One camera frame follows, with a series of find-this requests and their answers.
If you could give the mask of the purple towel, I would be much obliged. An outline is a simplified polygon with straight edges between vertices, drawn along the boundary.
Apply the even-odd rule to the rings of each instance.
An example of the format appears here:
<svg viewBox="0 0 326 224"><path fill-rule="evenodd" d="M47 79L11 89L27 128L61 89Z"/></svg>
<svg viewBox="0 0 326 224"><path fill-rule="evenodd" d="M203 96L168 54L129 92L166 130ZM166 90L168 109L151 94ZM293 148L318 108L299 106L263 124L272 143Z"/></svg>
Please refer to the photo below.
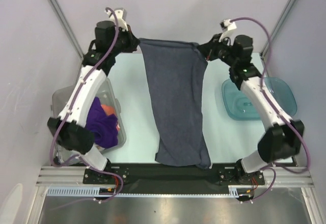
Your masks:
<svg viewBox="0 0 326 224"><path fill-rule="evenodd" d="M100 120L100 99L95 97L87 116L86 129L94 134L95 144L104 149L118 145L116 129L106 127Z"/></svg>

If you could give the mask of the grey towel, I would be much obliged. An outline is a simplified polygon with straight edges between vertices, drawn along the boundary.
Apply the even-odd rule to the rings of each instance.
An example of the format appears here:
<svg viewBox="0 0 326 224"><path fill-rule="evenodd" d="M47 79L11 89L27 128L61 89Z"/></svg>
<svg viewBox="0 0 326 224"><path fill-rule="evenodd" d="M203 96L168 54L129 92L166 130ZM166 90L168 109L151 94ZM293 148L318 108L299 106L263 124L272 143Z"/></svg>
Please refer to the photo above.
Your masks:
<svg viewBox="0 0 326 224"><path fill-rule="evenodd" d="M202 89L207 62L196 43L140 39L159 146L158 163L211 166L203 135Z"/></svg>

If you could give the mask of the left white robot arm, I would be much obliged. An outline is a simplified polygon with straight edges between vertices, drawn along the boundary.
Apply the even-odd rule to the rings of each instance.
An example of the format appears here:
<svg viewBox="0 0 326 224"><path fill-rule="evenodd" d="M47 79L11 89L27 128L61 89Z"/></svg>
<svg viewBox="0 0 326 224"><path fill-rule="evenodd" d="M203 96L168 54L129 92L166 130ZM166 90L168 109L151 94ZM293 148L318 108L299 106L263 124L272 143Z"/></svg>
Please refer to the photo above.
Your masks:
<svg viewBox="0 0 326 224"><path fill-rule="evenodd" d="M73 151L69 160L79 158L94 170L94 177L100 183L112 178L109 160L95 146L92 132L86 129L87 116L97 90L106 80L120 53L137 50L139 40L133 35L124 20L106 20L96 24L95 39L91 41L84 55L79 78L73 92L57 118L49 118L47 126L53 135L49 159L53 161L55 144Z"/></svg>

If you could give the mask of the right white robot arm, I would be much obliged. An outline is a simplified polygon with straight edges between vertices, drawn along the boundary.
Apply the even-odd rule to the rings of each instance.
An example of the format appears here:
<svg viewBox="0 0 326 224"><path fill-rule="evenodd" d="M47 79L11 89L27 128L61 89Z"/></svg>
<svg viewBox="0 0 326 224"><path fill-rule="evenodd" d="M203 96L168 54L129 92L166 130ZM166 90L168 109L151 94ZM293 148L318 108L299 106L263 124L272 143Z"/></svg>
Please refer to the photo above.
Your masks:
<svg viewBox="0 0 326 224"><path fill-rule="evenodd" d="M238 35L229 45L222 34L216 34L197 49L208 61L220 59L229 66L231 81L249 98L265 129L257 150L236 162L235 180L247 184L254 173L277 160L297 155L302 146L304 124L284 112L269 92L262 74L251 62L253 39Z"/></svg>

